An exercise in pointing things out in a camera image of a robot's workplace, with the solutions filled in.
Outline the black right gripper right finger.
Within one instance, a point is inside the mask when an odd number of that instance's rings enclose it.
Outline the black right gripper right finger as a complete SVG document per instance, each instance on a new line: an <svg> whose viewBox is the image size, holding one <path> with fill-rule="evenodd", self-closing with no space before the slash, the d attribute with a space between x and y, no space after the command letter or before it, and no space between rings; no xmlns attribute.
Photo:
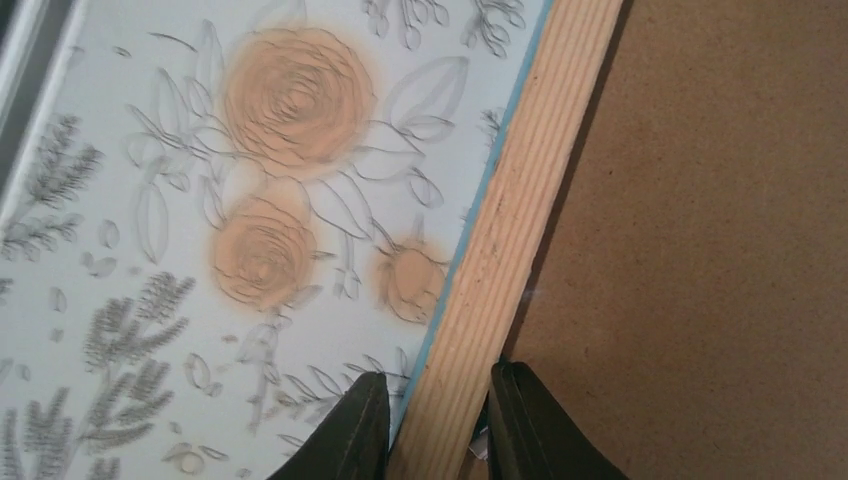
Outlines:
<svg viewBox="0 0 848 480"><path fill-rule="evenodd" d="M523 362L492 366L488 392L491 479L624 479Z"/></svg>

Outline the brown backing board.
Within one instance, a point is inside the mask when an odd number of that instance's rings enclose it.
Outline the brown backing board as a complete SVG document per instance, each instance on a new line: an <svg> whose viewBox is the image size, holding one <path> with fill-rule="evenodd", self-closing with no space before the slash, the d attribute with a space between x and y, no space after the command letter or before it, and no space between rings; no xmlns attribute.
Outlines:
<svg viewBox="0 0 848 480"><path fill-rule="evenodd" d="M507 344L634 479L847 475L847 5L636 1Z"/></svg>

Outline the wooden picture frame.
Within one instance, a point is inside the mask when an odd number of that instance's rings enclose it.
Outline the wooden picture frame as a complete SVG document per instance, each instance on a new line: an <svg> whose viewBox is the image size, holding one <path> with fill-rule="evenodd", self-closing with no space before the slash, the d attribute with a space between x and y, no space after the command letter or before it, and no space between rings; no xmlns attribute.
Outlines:
<svg viewBox="0 0 848 480"><path fill-rule="evenodd" d="M552 1L534 31L395 430L391 479L454 479L624 3Z"/></svg>

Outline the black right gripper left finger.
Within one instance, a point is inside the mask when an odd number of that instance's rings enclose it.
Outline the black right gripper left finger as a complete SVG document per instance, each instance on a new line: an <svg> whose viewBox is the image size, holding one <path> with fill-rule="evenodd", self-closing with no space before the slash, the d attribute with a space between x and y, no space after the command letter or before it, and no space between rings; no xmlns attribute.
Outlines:
<svg viewBox="0 0 848 480"><path fill-rule="evenodd" d="M389 443L387 378L383 373L367 372L269 479L384 479Z"/></svg>

